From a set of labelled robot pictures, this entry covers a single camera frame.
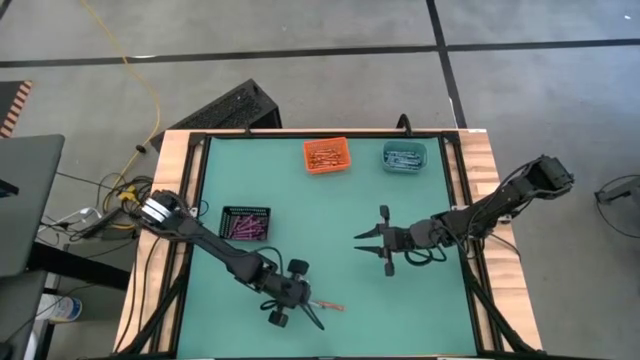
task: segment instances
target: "green mat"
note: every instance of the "green mat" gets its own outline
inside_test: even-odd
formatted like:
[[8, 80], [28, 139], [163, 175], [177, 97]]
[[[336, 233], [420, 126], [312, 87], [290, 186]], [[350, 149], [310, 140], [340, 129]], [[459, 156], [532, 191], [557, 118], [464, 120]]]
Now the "green mat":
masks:
[[210, 210], [201, 219], [217, 233], [223, 206], [271, 207], [267, 243], [233, 244], [277, 247], [285, 268], [291, 258], [308, 261], [312, 298], [346, 311], [315, 309], [325, 331], [300, 309], [287, 311], [286, 328], [275, 327], [259, 309], [266, 295], [240, 285], [196, 249], [178, 358], [475, 354], [457, 249], [447, 249], [447, 262], [423, 268], [396, 256], [392, 278], [384, 276], [383, 260], [353, 249], [382, 244], [382, 238], [353, 239], [380, 221], [381, 204], [389, 205], [397, 226], [448, 210], [438, 141], [414, 140], [428, 152], [418, 175], [382, 169], [387, 140], [349, 139], [351, 168], [315, 176], [304, 168], [303, 141], [213, 139], [202, 189]]

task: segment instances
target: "black desk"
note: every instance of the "black desk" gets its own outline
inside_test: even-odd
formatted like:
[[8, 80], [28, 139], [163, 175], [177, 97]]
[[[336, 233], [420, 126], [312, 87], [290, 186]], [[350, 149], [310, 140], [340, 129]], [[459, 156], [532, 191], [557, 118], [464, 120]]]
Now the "black desk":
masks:
[[[19, 188], [0, 198], [0, 342], [36, 315], [47, 272], [126, 290], [130, 273], [34, 242], [58, 168], [64, 137], [0, 140], [0, 179]], [[11, 337], [21, 360], [32, 324]]]

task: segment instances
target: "gray floor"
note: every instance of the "gray floor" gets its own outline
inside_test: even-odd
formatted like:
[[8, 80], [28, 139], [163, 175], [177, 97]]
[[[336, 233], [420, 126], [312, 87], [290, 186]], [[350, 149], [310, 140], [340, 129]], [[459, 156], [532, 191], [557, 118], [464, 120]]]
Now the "gray floor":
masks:
[[[640, 6], [604, 0], [437, 0], [449, 44], [640, 37]], [[432, 45], [422, 0], [124, 0], [91, 5], [129, 55], [379, 45]], [[13, 1], [0, 21], [0, 61], [116, 56], [76, 0]], [[606, 227], [593, 191], [637, 173], [638, 47], [450, 53], [469, 127], [487, 128], [500, 173], [546, 153], [576, 186], [534, 203], [515, 232], [544, 347], [551, 353], [635, 359], [640, 351], [640, 242]], [[136, 65], [157, 89], [168, 126], [248, 78], [280, 105], [286, 127], [453, 127], [436, 53]], [[121, 66], [0, 69], [34, 81], [16, 136], [62, 133], [60, 170], [99, 180], [124, 165], [154, 122], [153, 104]], [[134, 173], [152, 174], [157, 155]], [[95, 202], [96, 188], [58, 177], [47, 213]], [[626, 202], [604, 209], [640, 233]], [[97, 253], [111, 244], [86, 244]], [[121, 254], [132, 256], [132, 250]], [[131, 257], [104, 259], [127, 267]], [[122, 297], [87, 289], [83, 321], [59, 326], [51, 359], [103, 356]], [[78, 348], [77, 339], [87, 345]]]

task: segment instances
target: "orange bin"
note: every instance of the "orange bin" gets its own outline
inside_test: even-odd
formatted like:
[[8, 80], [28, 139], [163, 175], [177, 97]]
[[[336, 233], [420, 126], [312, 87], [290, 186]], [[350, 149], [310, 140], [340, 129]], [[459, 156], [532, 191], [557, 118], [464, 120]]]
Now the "orange bin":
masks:
[[304, 142], [304, 165], [311, 174], [342, 171], [351, 166], [347, 138]]

